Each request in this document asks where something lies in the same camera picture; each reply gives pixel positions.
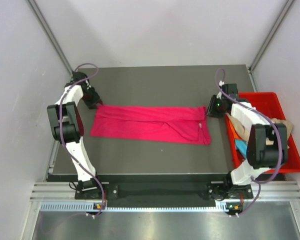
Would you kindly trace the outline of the pink t shirt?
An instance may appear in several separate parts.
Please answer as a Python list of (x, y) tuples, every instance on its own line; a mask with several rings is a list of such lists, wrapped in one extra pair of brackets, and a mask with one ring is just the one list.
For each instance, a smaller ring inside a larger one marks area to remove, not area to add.
[(100, 105), (90, 136), (204, 146), (212, 141), (204, 106)]

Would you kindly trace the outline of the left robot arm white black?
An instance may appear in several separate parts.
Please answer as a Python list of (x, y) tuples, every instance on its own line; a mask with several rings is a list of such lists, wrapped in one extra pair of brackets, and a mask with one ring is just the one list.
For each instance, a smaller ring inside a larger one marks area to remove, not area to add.
[(78, 183), (69, 183), (75, 190), (77, 200), (103, 200), (104, 187), (98, 180), (85, 145), (84, 125), (78, 111), (78, 103), (83, 101), (88, 109), (97, 108), (102, 100), (94, 87), (90, 85), (88, 76), (80, 71), (72, 73), (72, 80), (64, 87), (60, 99), (47, 107), (47, 115), (53, 138), (58, 141), (74, 164)]

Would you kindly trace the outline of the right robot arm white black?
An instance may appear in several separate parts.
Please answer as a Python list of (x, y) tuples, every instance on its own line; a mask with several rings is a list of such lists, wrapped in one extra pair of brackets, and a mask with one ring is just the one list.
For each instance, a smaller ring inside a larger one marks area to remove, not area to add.
[(274, 123), (257, 111), (244, 98), (239, 98), (237, 85), (220, 81), (219, 93), (210, 99), (206, 115), (230, 118), (238, 113), (236, 120), (248, 121), (244, 130), (248, 132), (245, 160), (239, 167), (227, 173), (223, 183), (208, 185), (209, 195), (218, 201), (249, 195), (250, 184), (259, 175), (270, 169), (279, 170), (288, 160), (287, 128), (283, 123)]

